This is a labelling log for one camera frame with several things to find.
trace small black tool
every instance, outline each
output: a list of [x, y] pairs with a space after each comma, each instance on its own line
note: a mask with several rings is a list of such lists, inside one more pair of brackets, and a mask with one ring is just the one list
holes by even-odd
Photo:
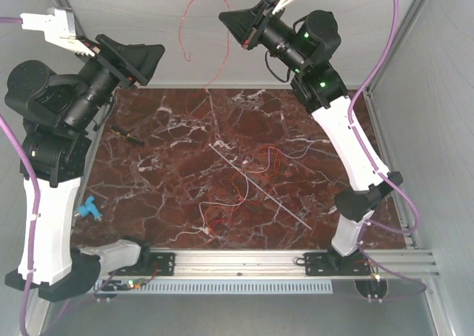
[[134, 138], [128, 131], [122, 129], [121, 127], [118, 127], [116, 125], [112, 125], [112, 127], [110, 129], [112, 130], [113, 133], [115, 133], [117, 135], [120, 135], [120, 136], [123, 136], [128, 141], [133, 142], [136, 145], [139, 145], [139, 146], [144, 145], [143, 141], [138, 140], [137, 138]]

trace black and white robotic arm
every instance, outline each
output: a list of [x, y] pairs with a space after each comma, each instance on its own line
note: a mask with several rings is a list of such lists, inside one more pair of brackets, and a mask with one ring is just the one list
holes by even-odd
[[43, 31], [46, 41], [73, 51], [85, 62], [78, 74], [70, 75], [57, 75], [40, 61], [23, 62], [11, 72], [5, 96], [7, 106], [24, 119], [27, 135], [22, 146], [41, 190], [39, 214], [33, 216], [33, 184], [22, 164], [27, 195], [24, 251], [18, 269], [6, 276], [5, 283], [24, 288], [30, 224], [36, 220], [33, 287], [39, 288], [40, 298], [59, 301], [86, 293], [99, 275], [146, 263], [148, 247], [132, 238], [71, 249], [70, 233], [91, 144], [86, 128], [102, 107], [109, 106], [105, 119], [111, 113], [115, 88], [148, 83], [164, 47], [123, 45], [105, 35], [96, 41], [79, 38], [73, 13], [67, 9], [52, 8], [48, 15], [25, 13], [21, 18], [24, 29]]
[[[289, 27], [281, 16], [284, 7], [292, 1], [261, 0], [253, 8], [221, 13], [219, 18], [244, 49], [262, 44], [270, 56], [279, 58], [294, 73], [291, 87], [296, 98], [324, 129], [344, 164], [350, 187], [335, 198], [340, 218], [331, 243], [333, 261], [340, 261], [357, 250], [364, 222], [392, 191], [379, 173], [397, 186], [402, 183], [402, 177], [381, 161], [353, 113], [353, 120], [349, 120], [351, 100], [347, 88], [329, 63], [341, 43], [333, 14], [315, 10]], [[377, 172], [353, 127], [375, 160]]]

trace gray floor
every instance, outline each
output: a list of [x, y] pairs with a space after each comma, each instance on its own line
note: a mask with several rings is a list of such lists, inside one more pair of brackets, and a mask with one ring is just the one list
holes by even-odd
[[[351, 282], [335, 283], [334, 290], [299, 296], [120, 295], [109, 305], [90, 304], [65, 315], [48, 335], [435, 335], [423, 295], [375, 305], [356, 298]], [[410, 290], [413, 286], [397, 281], [389, 293]], [[52, 306], [47, 320], [60, 308]]]

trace marble tabletop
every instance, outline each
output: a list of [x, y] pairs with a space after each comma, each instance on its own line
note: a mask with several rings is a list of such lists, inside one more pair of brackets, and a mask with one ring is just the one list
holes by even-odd
[[[356, 114], [378, 150], [363, 98]], [[247, 188], [209, 144], [264, 192], [250, 185], [244, 203], [214, 205], [241, 203]], [[302, 156], [310, 144], [303, 157], [285, 156]], [[98, 246], [131, 235], [173, 249], [325, 249], [338, 221], [334, 196], [347, 186], [324, 131], [289, 90], [118, 90], [84, 196], [96, 197], [104, 220], [77, 221], [71, 241]], [[392, 198], [374, 218], [400, 227]], [[377, 228], [364, 241], [405, 247], [400, 235]]]

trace red marble table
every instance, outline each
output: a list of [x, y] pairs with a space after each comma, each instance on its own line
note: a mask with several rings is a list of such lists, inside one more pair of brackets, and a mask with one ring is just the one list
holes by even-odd
[[[376, 147], [364, 100], [356, 113]], [[110, 131], [119, 125], [145, 142], [130, 143]], [[263, 192], [250, 187], [238, 209], [203, 201], [237, 204], [245, 180], [208, 144], [249, 176], [313, 230]], [[347, 174], [324, 131], [287, 90], [119, 90], [116, 109], [104, 128], [87, 184], [104, 221], [77, 221], [75, 246], [98, 246], [132, 235], [155, 247], [174, 249], [324, 249], [338, 220], [334, 196], [348, 185]], [[374, 218], [400, 227], [392, 199]], [[371, 228], [371, 248], [404, 248], [404, 239]]]

